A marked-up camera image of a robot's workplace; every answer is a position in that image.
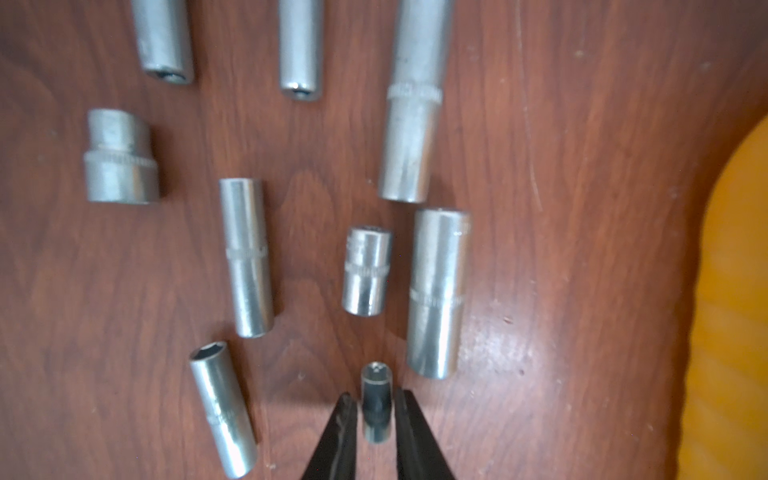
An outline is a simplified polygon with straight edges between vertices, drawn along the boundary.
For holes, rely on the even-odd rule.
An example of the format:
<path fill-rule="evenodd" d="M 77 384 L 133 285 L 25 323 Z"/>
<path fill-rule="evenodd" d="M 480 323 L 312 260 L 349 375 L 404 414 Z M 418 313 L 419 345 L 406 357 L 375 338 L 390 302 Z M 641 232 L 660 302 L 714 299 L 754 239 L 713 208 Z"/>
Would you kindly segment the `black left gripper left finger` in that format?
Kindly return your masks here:
<path fill-rule="evenodd" d="M 301 477 L 302 480 L 356 478 L 358 404 L 342 393 Z"/>

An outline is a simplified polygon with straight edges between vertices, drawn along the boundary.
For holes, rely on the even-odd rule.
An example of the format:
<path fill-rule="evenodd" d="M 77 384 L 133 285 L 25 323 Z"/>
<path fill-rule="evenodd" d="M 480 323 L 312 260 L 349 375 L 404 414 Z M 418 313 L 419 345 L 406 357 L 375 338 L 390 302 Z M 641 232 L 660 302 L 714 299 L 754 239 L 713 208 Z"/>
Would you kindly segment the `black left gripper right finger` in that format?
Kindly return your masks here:
<path fill-rule="evenodd" d="M 413 392 L 397 388 L 394 409 L 398 479 L 455 480 Z"/>

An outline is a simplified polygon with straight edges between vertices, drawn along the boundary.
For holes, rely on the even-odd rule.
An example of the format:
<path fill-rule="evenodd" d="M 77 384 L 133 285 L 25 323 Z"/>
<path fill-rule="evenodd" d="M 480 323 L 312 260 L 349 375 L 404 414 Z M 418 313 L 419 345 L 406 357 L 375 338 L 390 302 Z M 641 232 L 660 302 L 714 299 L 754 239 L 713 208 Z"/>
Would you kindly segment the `short silver socket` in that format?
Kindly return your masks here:
<path fill-rule="evenodd" d="M 348 231 L 344 261 L 342 307 L 360 317 L 382 313 L 393 234 L 370 225 L 352 226 Z"/>

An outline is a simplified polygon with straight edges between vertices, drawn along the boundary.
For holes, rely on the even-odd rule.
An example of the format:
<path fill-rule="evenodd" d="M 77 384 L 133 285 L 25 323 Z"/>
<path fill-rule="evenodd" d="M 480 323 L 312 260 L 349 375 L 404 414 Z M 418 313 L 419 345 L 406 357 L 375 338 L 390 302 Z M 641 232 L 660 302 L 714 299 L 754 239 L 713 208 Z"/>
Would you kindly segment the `yellow plastic storage box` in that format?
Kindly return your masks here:
<path fill-rule="evenodd" d="M 700 240 L 680 479 L 767 476 L 767 123 L 730 157 Z"/>

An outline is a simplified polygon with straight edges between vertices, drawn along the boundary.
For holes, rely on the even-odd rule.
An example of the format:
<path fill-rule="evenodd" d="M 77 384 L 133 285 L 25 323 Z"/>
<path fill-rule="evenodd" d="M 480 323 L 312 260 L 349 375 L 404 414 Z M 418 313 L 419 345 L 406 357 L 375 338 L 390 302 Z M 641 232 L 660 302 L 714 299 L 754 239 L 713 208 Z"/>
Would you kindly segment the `wide short socket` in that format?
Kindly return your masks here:
<path fill-rule="evenodd" d="M 117 109 L 87 114 L 89 149 L 83 155 L 90 202 L 145 205 L 160 199 L 158 164 L 148 124 Z"/>

